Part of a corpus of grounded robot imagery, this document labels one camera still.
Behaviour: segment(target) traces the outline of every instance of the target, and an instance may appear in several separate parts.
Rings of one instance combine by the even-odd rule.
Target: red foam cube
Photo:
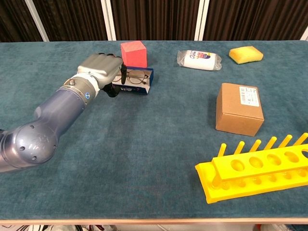
[[[126,66],[148,67],[146,47],[141,41],[121,43],[121,52]]]

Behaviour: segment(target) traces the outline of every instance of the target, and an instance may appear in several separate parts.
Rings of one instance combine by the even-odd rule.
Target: curtain
[[[42,41],[24,0],[0,0],[0,42]]]
[[[307,0],[211,0],[203,40],[293,40],[307,26]]]
[[[107,40],[100,0],[33,0],[50,41]]]
[[[117,40],[193,40],[199,0],[111,0]]]

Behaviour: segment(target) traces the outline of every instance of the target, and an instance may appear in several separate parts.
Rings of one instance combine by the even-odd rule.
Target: eyeglasses
[[[121,74],[116,75],[115,79],[113,82],[118,82],[121,80]],[[141,70],[131,70],[127,71],[127,80],[132,83],[132,84],[147,84],[146,80],[149,79],[149,76],[146,75],[143,71]]]

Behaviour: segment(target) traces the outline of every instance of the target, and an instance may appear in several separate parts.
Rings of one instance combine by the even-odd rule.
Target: table
[[[94,52],[120,55],[121,41],[0,44],[0,128],[33,119],[35,108]],[[0,174],[0,223],[308,223],[308,187],[206,204],[194,166],[220,144],[232,154],[256,139],[277,145],[307,131],[306,41],[144,41],[154,80],[147,96],[101,92],[56,155],[32,169]],[[261,62],[237,65],[232,48],[253,45]],[[178,50],[218,53],[222,69],[179,67]],[[257,86],[265,122],[255,137],[215,130],[221,83]]]

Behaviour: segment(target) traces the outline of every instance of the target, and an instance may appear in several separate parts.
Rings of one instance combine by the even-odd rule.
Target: yellow sponge
[[[263,54],[253,46],[231,49],[229,52],[229,56],[237,64],[260,61],[263,58]]]

